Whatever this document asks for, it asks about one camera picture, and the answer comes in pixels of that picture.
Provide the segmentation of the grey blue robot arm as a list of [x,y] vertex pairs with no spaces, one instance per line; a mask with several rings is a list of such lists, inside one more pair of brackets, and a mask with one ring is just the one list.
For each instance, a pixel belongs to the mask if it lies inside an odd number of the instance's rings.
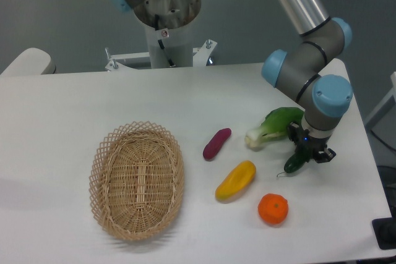
[[[198,16],[200,0],[111,0],[121,11],[133,11],[147,27],[146,39],[153,68],[191,67],[196,54],[187,36]],[[353,97],[349,81],[321,70],[351,42],[350,26],[332,18],[320,0],[279,0],[302,42],[292,53],[274,51],[264,62],[263,78],[304,109],[300,121],[286,123],[295,144],[288,164],[331,161],[327,146]]]

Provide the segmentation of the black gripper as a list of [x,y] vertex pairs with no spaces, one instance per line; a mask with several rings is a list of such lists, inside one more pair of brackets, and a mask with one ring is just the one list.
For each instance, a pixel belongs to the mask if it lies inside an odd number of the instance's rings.
[[294,143],[296,150],[300,150],[302,146],[310,148],[312,150],[311,160],[316,163],[328,163],[336,156],[336,152],[327,146],[330,137],[314,137],[296,121],[289,123],[286,129],[288,138]]

